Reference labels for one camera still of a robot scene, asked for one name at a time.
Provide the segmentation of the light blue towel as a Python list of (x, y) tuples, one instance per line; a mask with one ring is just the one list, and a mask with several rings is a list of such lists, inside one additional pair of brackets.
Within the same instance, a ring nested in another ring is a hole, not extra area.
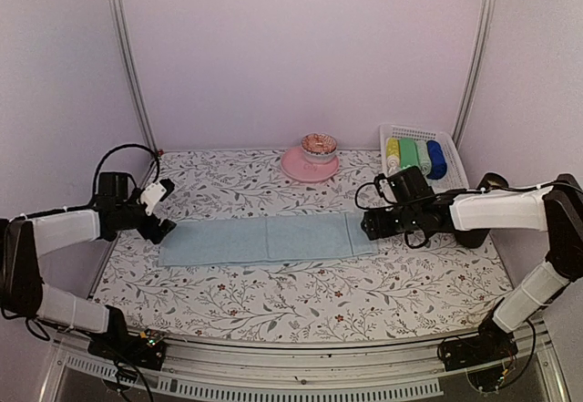
[(160, 245), (164, 267), (314, 262), (378, 252), (355, 213), (182, 221)]

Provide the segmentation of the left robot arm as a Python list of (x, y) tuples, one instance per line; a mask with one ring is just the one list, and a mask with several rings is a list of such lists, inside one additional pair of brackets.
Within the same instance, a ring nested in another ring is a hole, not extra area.
[(136, 231), (159, 244), (176, 224), (161, 220), (156, 206), (175, 190), (170, 179), (157, 179), (145, 188), (130, 187), (126, 172), (98, 175), (86, 207), (21, 215), (1, 221), (1, 312), (8, 319), (41, 321), (99, 337), (117, 360), (135, 353), (123, 313), (47, 284), (39, 259), (84, 242), (113, 242), (120, 232)]

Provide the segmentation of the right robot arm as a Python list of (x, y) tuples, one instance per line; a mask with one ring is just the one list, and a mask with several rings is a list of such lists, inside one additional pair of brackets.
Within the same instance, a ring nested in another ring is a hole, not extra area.
[(372, 185), (379, 194), (389, 188), (393, 199), (385, 207), (367, 208), (361, 227), (376, 241), (395, 235), (408, 238), (422, 232), (429, 240), (451, 233), (469, 249), (479, 247), (493, 229), (547, 233), (548, 251), (511, 293), (501, 299), (480, 324), (471, 354), (489, 362), (506, 347), (506, 334), (558, 297), (582, 276), (582, 189), (570, 174), (535, 186), (511, 188), (495, 173), (487, 173), (475, 190), (436, 193), (417, 167)]

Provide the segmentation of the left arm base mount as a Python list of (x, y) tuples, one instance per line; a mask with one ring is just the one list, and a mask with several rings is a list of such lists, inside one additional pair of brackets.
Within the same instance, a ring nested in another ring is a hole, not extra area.
[(126, 329), (108, 329), (103, 334), (90, 333), (87, 351), (110, 361), (119, 361), (129, 366), (160, 371), (167, 345), (148, 335), (132, 335)]

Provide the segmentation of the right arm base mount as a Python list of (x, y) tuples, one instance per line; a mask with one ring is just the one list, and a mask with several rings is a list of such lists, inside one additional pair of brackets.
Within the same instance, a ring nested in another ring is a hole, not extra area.
[(437, 347), (437, 357), (446, 371), (481, 366), (510, 358), (518, 352), (512, 334), (486, 330), (467, 337), (452, 337)]

